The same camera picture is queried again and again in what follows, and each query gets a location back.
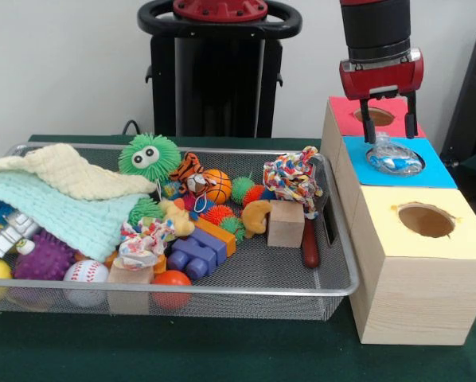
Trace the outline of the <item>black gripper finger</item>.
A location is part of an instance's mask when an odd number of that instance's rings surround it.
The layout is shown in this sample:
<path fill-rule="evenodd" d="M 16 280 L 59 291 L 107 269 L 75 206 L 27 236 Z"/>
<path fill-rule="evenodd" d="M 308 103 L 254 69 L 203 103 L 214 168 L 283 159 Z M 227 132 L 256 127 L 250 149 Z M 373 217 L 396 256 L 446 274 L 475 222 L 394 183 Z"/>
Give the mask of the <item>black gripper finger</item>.
<path fill-rule="evenodd" d="M 409 92 L 405 95 L 405 97 L 408 105 L 408 112 L 405 115 L 405 135 L 408 139 L 413 139 L 418 135 L 416 93 Z"/>
<path fill-rule="evenodd" d="M 374 144 L 375 143 L 375 127 L 374 122 L 369 114 L 368 99 L 360 99 L 361 107 L 361 119 L 362 126 L 364 129 L 364 138 L 365 142 Z"/>

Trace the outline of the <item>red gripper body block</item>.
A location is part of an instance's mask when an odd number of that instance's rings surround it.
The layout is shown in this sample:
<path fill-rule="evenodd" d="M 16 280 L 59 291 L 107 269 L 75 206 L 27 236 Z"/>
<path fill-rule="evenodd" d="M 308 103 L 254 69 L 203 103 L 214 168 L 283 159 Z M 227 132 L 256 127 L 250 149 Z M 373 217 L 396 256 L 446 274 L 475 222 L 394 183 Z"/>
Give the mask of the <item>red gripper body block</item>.
<path fill-rule="evenodd" d="M 342 60 L 339 65 L 342 87 L 348 99 L 381 98 L 415 92 L 423 80 L 423 55 L 410 48 L 398 57 L 376 62 Z"/>

